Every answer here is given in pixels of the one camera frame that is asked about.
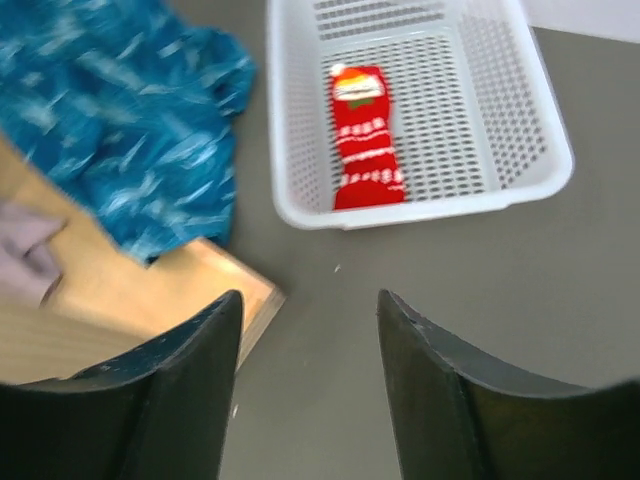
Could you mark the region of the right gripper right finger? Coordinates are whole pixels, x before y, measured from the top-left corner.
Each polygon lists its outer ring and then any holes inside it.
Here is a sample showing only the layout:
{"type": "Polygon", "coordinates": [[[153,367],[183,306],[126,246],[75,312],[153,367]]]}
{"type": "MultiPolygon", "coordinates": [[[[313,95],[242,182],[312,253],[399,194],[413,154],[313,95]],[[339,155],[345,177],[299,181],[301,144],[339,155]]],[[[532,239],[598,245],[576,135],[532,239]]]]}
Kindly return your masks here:
{"type": "Polygon", "coordinates": [[[405,479],[635,479],[639,382],[588,388],[509,364],[379,293],[405,479]]]}

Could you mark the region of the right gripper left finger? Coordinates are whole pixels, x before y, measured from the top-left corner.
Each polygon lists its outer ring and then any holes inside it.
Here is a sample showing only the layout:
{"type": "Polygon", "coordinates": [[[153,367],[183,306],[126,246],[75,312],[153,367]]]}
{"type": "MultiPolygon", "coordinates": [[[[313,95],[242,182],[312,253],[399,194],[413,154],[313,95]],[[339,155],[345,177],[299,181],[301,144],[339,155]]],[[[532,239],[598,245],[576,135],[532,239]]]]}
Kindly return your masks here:
{"type": "Polygon", "coordinates": [[[218,478],[242,320],[230,290],[67,379],[2,384],[2,478],[218,478]]]}

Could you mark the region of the mauve grey cloth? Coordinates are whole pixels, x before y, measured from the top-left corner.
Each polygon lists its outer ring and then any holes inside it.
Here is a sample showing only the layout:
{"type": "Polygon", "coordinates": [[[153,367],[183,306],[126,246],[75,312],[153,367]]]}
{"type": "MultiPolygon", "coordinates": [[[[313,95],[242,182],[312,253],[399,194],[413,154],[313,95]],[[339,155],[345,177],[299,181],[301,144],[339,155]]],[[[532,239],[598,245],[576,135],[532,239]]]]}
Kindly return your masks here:
{"type": "Polygon", "coordinates": [[[39,307],[62,279],[49,241],[66,221],[1,201],[1,294],[39,307]]]}

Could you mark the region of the blue leaf-pattern cloth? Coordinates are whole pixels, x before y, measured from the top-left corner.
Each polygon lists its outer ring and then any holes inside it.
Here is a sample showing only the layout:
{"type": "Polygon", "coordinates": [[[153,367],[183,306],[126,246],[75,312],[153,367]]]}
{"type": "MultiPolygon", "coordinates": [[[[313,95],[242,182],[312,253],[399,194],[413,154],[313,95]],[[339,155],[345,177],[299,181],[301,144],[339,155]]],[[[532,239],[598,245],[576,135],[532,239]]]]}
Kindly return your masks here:
{"type": "Polygon", "coordinates": [[[143,264],[230,239],[254,61],[162,1],[5,1],[1,128],[143,264]]]}

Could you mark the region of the white perforated plastic basket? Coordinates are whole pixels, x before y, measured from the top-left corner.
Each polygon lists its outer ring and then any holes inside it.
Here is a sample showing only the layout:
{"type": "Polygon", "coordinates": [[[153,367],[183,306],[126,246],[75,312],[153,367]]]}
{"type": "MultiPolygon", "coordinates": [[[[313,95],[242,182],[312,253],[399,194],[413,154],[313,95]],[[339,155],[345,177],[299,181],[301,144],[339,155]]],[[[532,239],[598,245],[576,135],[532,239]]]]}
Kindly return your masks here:
{"type": "Polygon", "coordinates": [[[300,229],[359,229],[498,211],[558,193],[574,157],[518,1],[271,1],[266,71],[273,202],[300,229]],[[390,88],[403,203],[337,211],[344,182],[334,65],[390,88]]]}

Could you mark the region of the wooden hanging rack frame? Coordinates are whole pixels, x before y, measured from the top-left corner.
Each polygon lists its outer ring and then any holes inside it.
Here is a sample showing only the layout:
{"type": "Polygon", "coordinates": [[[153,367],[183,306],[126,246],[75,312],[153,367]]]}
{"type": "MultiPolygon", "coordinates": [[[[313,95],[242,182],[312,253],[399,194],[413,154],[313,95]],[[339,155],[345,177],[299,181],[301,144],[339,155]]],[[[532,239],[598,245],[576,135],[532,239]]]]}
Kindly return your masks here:
{"type": "Polygon", "coordinates": [[[144,267],[1,144],[1,196],[65,220],[49,245],[63,278],[40,310],[1,305],[1,379],[67,378],[158,336],[229,290],[243,298],[245,359],[285,301],[278,287],[206,239],[144,267]]]}

